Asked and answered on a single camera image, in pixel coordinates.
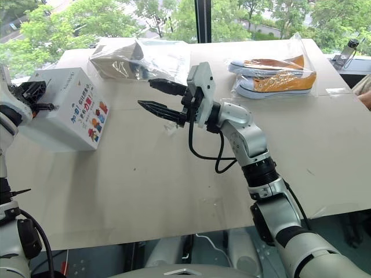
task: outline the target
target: clear plastic packaging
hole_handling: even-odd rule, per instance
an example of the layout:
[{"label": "clear plastic packaging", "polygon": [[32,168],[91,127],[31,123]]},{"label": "clear plastic packaging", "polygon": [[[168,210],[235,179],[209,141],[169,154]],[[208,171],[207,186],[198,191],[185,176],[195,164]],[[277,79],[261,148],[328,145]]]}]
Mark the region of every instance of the clear plastic packaging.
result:
[{"label": "clear plastic packaging", "polygon": [[190,48],[183,41],[102,38],[90,61],[103,78],[165,78],[186,85]]},{"label": "clear plastic packaging", "polygon": [[230,72],[236,73],[232,93],[260,99],[276,95],[303,95],[311,91],[317,74],[298,33],[284,47],[271,49],[264,57],[232,60]]}]

